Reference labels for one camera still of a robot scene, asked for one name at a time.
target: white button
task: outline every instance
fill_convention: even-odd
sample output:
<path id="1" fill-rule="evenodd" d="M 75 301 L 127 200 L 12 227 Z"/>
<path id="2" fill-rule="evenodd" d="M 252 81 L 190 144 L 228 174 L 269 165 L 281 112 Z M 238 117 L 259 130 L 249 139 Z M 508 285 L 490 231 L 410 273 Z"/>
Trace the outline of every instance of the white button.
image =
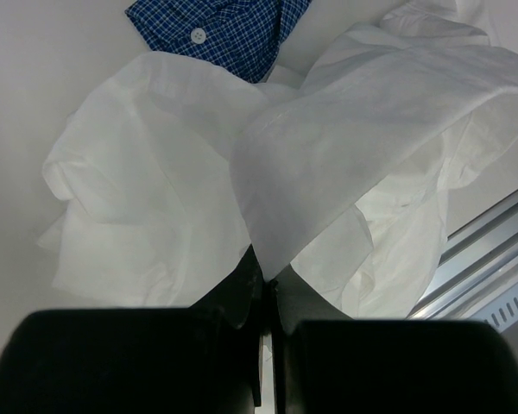
<path id="1" fill-rule="evenodd" d="M 195 28 L 190 34 L 190 39 L 196 44 L 201 45 L 207 40 L 207 34 L 202 28 Z"/>

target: white garment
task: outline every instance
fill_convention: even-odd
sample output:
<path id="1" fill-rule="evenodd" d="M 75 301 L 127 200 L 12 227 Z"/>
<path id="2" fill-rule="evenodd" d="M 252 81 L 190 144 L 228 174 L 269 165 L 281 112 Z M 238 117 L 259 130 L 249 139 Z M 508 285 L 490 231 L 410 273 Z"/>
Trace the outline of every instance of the white garment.
<path id="1" fill-rule="evenodd" d="M 412 3 L 388 31 L 336 39 L 298 91 L 168 53 L 96 89 L 44 166 L 70 204 L 54 283 L 190 304 L 252 240 L 267 279 L 292 262 L 352 316 L 405 316 L 437 266 L 446 190 L 518 136 L 518 55 L 433 11 L 418 24 Z"/>

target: white fabric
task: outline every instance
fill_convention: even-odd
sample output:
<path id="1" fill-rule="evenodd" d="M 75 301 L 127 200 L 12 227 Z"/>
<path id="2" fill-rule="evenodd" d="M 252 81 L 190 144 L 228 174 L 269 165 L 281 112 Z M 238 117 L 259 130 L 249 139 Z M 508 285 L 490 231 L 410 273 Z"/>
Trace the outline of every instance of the white fabric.
<path id="1" fill-rule="evenodd" d="M 190 304 L 252 240 L 268 279 L 292 262 L 352 316 L 405 316 L 437 266 L 446 190 L 518 136 L 518 55 L 412 3 L 340 36 L 298 91 L 167 53 L 100 86 L 44 166 L 69 200 L 55 284 Z"/>

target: white cloth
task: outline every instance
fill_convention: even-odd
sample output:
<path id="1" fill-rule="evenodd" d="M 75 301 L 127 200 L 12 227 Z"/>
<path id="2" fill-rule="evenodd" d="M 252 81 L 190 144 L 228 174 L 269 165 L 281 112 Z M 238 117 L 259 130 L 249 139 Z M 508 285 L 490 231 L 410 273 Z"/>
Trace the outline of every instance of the white cloth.
<path id="1" fill-rule="evenodd" d="M 44 166 L 69 200 L 54 283 L 190 304 L 252 240 L 267 279 L 292 262 L 352 316 L 405 316 L 437 266 L 445 192 L 518 136 L 518 55 L 411 3 L 336 39 L 298 91 L 168 53 L 97 88 Z"/>

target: blue plaid shirt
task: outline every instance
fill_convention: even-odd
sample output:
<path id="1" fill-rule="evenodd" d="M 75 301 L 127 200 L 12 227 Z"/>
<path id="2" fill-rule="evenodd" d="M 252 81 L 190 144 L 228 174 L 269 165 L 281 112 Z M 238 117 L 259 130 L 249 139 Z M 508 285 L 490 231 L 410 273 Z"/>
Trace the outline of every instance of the blue plaid shirt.
<path id="1" fill-rule="evenodd" d="M 138 0 L 126 14 L 152 50 L 207 60 L 255 83 L 308 6 L 309 0 Z"/>

